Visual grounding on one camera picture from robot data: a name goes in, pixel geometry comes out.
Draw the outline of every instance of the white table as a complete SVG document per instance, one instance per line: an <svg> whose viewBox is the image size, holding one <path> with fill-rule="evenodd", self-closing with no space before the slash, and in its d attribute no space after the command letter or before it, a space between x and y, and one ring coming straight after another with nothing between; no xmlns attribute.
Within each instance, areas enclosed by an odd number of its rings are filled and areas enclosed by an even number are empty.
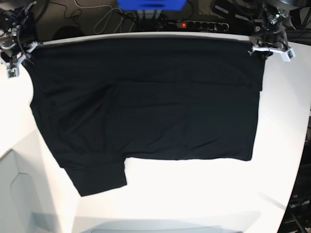
<svg viewBox="0 0 311 233"><path fill-rule="evenodd" d="M248 39L237 35L176 32L131 33L129 36L154 35ZM120 36L128 34L87 36L83 40ZM253 158L249 162L131 158L125 162L127 186L81 198L39 133L23 139L28 143L15 145L13 149L24 161L19 162L20 172L34 179L43 214L54 216L58 221L54 232L103 233L96 229L137 231L217 226L224 230L211 232L276 233L296 179L311 105L311 47L293 43L290 46L296 53L290 63L284 63L279 54L266 62ZM25 86L25 80L26 90L20 91L12 104L3 103L3 97L9 93L13 96L16 88L23 90L21 85ZM6 111L14 107L12 111L18 111L18 116L13 120L0 117L0 127L4 128L1 137L12 127L15 130L14 135L5 138L7 144L1 144L0 151L26 133L37 130L27 107L32 94L29 81L27 72L22 69L19 78L1 82L0 108ZM27 129L19 133L16 121L19 125L26 124ZM38 153L28 152L34 140L40 144ZM43 196L46 185L42 185L38 176L46 177L49 197ZM54 208L45 204L48 201L53 202Z"/></svg>

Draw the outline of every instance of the wire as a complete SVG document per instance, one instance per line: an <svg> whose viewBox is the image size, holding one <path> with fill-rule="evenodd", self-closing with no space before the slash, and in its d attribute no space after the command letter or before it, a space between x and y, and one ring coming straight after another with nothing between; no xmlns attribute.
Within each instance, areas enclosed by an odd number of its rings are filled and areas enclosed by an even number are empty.
<svg viewBox="0 0 311 233"><path fill-rule="evenodd" d="M297 36L297 37L291 38L291 40L292 39L302 38L303 35L311 33L311 32L310 32L310 30L305 30L304 32L295 32L295 33L301 33L301 34L299 36Z"/></svg>
<svg viewBox="0 0 311 233"><path fill-rule="evenodd" d="M310 18L310 14L311 14L311 7L310 7L310 9L308 10L308 13L307 13L305 19L303 20L303 23L302 23L302 26L303 26L303 27L306 27L307 21L308 21L309 18Z"/></svg>
<svg viewBox="0 0 311 233"><path fill-rule="evenodd" d="M110 10L95 24L95 26L94 26L94 28L93 28L93 32L94 32L95 34L101 34L101 33L103 33L103 32L106 30L107 24L108 24L108 22L109 22L109 20L110 20L110 18L111 18L111 16L112 16L112 13L113 13L114 10L118 10L118 11L120 11L120 12L123 14L122 9L117 8L117 7L116 7L116 8L113 8L113 7L110 6L110 5L82 6L82 5L78 4L77 0L73 0L73 2L74 2L74 4L75 4L77 7L79 7L79 8L85 8L85 9L94 9L94 8L100 8L100 7L108 7L108 8L110 8ZM126 12L126 13L125 13L125 15L127 15L127 14L133 14L133 15L135 15L135 17L136 17L136 14L135 14L134 12L132 12L132 11L129 11L129 12ZM105 19L106 19L106 21L105 21L104 27L103 27L101 30L97 31L98 25L99 25L103 20L105 20ZM118 28L120 28L120 33L122 32L121 25L122 25L123 20L124 20L124 18L122 17L121 20L120 20L120 23L117 25L117 27L116 27L116 29L113 31L113 33L116 33L116 31L118 30ZM135 23L132 24L132 26L131 26L129 32L131 32L131 30L132 30L134 24L135 24Z"/></svg>
<svg viewBox="0 0 311 233"><path fill-rule="evenodd" d="M22 25L19 26L18 30L17 30L17 43L19 45L19 48L21 50L22 55L25 56L26 60L29 61L31 64L33 64L33 62L29 59L28 54L25 52L25 50L23 49L21 43L20 43L20 39L19 39L19 35L20 35L20 30L22 28Z"/></svg>
<svg viewBox="0 0 311 233"><path fill-rule="evenodd" d="M52 4L55 4L55 5L60 5L60 6L64 6L66 9L64 11L64 19L72 19L73 23L75 23L78 28L80 29L81 28L81 25L76 21L80 15L82 15L82 10L81 9L75 9L69 17L66 17L66 12L68 10L68 7L64 4L60 4L60 3L57 3L57 2L53 2L53 1L50 1L50 3Z"/></svg>
<svg viewBox="0 0 311 233"><path fill-rule="evenodd" d="M49 0L45 0L43 9L42 9L41 13L38 15L38 17L35 19L34 25L36 25L41 20L41 18L44 16L44 14L46 13L46 11L48 9L48 6L49 6Z"/></svg>
<svg viewBox="0 0 311 233"><path fill-rule="evenodd" d="M309 40L309 39L311 39L311 37L310 36L309 37L294 37L294 38L291 38L289 40L294 41L294 40L303 40L303 39Z"/></svg>
<svg viewBox="0 0 311 233"><path fill-rule="evenodd" d="M297 27L297 26L294 26L295 28L297 29L294 29L294 30L288 30L289 32L293 33L293 32L298 32L299 30L300 31L311 31L311 28L304 28L304 27Z"/></svg>
<svg viewBox="0 0 311 233"><path fill-rule="evenodd" d="M194 6L193 6L192 2L190 2L190 1L187 1L187 3L189 3L190 6L191 6L191 15L189 17L185 18L184 20L180 20L180 21L178 21L176 23L180 23L182 21L187 21L188 19L190 19L193 16L193 14L194 14Z"/></svg>
<svg viewBox="0 0 311 233"><path fill-rule="evenodd" d="M248 8L245 8L242 9L242 6L240 6L237 2L237 0L232 0L232 3L233 5L244 15L247 15L247 16L254 16L257 12L257 10L252 10L252 9L248 9Z"/></svg>
<svg viewBox="0 0 311 233"><path fill-rule="evenodd" d="M297 224L297 226L300 229L301 233L307 233L305 227L303 225L301 225L301 223L299 222L299 220L297 219L297 217L290 211L290 215L292 216L292 218L294 219L295 223Z"/></svg>
<svg viewBox="0 0 311 233"><path fill-rule="evenodd" d="M287 34L286 34L286 31L285 31L285 27L283 27L283 25L281 25L281 31L282 31L282 35L283 35L283 39L284 39L285 45L286 45L286 47L288 49Z"/></svg>
<svg viewBox="0 0 311 233"><path fill-rule="evenodd" d="M267 45L266 37L267 37L267 32L268 32L268 30L269 30L269 25L270 25L270 23L269 23L269 21L267 20L266 30L265 30L264 36L263 36L263 42L265 43L265 45Z"/></svg>
<svg viewBox="0 0 311 233"><path fill-rule="evenodd" d="M308 23L306 23L305 27L307 27L310 23L311 23L311 19Z"/></svg>
<svg viewBox="0 0 311 233"><path fill-rule="evenodd" d="M129 11L129 12L126 12L125 14L121 13L121 12L117 12L118 15L120 15L121 17L123 17L124 19L130 19L133 21L133 24L132 26L130 27L130 31L132 31L132 28L134 26L134 24L136 24L137 28L139 28L139 24L137 23L137 20L136 20L136 15L134 12L132 11ZM128 14L133 14L134 15L134 18L133 17L129 17Z"/></svg>

